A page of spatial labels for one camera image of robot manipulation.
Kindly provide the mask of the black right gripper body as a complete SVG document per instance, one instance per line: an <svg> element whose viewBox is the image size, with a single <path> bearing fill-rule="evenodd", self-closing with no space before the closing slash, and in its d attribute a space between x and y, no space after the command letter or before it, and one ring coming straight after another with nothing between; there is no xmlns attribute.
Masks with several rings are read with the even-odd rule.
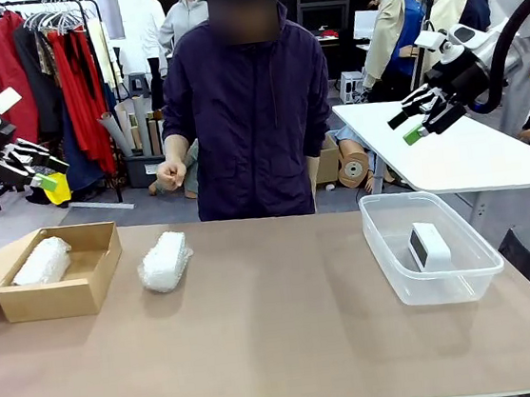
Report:
<svg viewBox="0 0 530 397"><path fill-rule="evenodd" d="M486 70L476 62L465 69L438 64L425 75L425 80L430 88L440 91L441 98L426 118L428 133L444 133L468 110L487 114L493 109L488 101L478 101L481 95L488 92L489 77Z"/></svg>

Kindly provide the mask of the person's right hand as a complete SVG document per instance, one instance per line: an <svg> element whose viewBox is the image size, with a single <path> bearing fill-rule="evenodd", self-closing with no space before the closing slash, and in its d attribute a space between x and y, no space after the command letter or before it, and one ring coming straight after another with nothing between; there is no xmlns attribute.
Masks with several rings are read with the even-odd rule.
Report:
<svg viewBox="0 0 530 397"><path fill-rule="evenodd" d="M173 191L183 185L186 176L186 165L181 159L170 159L158 166L156 183L163 190Z"/></svg>

